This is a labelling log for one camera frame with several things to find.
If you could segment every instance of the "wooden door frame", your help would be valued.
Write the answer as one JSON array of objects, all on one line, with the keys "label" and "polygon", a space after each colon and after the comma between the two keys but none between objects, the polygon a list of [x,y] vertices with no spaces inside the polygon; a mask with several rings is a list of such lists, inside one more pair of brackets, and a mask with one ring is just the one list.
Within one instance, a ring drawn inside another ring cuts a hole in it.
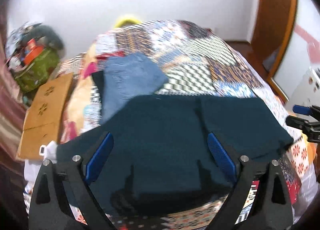
[{"label": "wooden door frame", "polygon": [[289,101],[289,99],[287,98],[285,93],[281,90],[281,88],[277,85],[277,83],[274,81],[273,76],[275,75],[275,73],[277,72],[277,70],[281,64],[281,61],[282,61],[284,54],[287,50],[291,35],[293,33],[294,23],[295,23],[296,13],[297,13],[297,2],[298,2],[298,0],[291,0],[289,17],[288,17],[287,26],[286,26],[285,33],[284,33],[284,38],[283,38],[283,41],[280,45],[279,52],[276,55],[276,59],[272,65],[272,68],[271,68],[271,70],[268,74],[268,77],[267,77],[267,82],[269,83],[271,88],[278,94],[278,96],[281,98],[281,100],[284,103]]}]

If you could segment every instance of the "metal screw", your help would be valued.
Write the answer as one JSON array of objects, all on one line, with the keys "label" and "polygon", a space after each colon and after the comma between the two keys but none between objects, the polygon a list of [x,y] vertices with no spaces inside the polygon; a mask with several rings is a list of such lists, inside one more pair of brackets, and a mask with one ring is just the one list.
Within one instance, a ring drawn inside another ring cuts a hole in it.
[{"label": "metal screw", "polygon": [[73,161],[79,161],[80,159],[81,159],[80,155],[75,155],[75,156],[72,157]]},{"label": "metal screw", "polygon": [[279,165],[279,162],[277,160],[272,160],[271,163],[272,163],[273,166],[278,166]]},{"label": "metal screw", "polygon": [[240,157],[240,159],[241,159],[241,161],[244,161],[244,162],[249,161],[249,157],[246,156],[246,155],[242,155],[242,156]]},{"label": "metal screw", "polygon": [[48,165],[49,165],[49,163],[50,163],[50,161],[49,161],[49,160],[44,160],[44,161],[42,162],[42,164],[43,164],[44,166],[48,166]]}]

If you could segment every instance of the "yellow object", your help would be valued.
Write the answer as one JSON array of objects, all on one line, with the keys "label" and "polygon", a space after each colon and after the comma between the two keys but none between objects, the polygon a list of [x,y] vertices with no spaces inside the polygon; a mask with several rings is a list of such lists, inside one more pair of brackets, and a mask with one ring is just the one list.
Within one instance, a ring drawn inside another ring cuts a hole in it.
[{"label": "yellow object", "polygon": [[123,17],[120,17],[117,21],[116,21],[116,25],[114,28],[121,28],[123,26],[128,26],[128,25],[133,25],[133,24],[139,24],[142,23],[141,21],[139,21],[138,19],[136,19],[133,16],[130,15],[126,15]]},{"label": "yellow object", "polygon": [[302,137],[307,146],[308,160],[310,165],[313,162],[313,160],[316,158],[317,144],[308,142],[307,141],[308,137],[304,133],[302,134]]}]

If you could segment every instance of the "wooden floor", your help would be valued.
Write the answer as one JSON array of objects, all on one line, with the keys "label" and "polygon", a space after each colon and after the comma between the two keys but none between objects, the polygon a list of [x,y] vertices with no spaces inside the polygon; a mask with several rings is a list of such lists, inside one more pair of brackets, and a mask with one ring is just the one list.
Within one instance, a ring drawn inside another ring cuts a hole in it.
[{"label": "wooden floor", "polygon": [[259,60],[248,42],[226,41],[233,49],[239,51],[257,73],[267,81],[268,72],[264,69],[261,60]]}]

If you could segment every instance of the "white wall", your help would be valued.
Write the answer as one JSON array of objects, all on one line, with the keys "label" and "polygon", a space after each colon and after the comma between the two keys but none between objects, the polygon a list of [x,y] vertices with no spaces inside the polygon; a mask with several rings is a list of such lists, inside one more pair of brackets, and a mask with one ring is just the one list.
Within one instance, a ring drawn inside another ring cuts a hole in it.
[{"label": "white wall", "polygon": [[254,28],[256,26],[258,9],[259,9],[259,0],[252,0],[251,14],[250,14],[250,20],[249,20],[249,26],[248,26],[248,34],[247,34],[247,41],[250,43],[252,41]]},{"label": "white wall", "polygon": [[[295,24],[320,41],[320,14],[312,0],[298,0]],[[288,99],[311,66],[307,51],[307,42],[297,33],[293,33],[284,58],[274,76],[274,81]]]},{"label": "white wall", "polygon": [[247,40],[255,0],[10,0],[8,32],[26,21],[52,26],[66,57],[86,51],[94,38],[125,14],[142,21],[185,19],[227,40]]}]

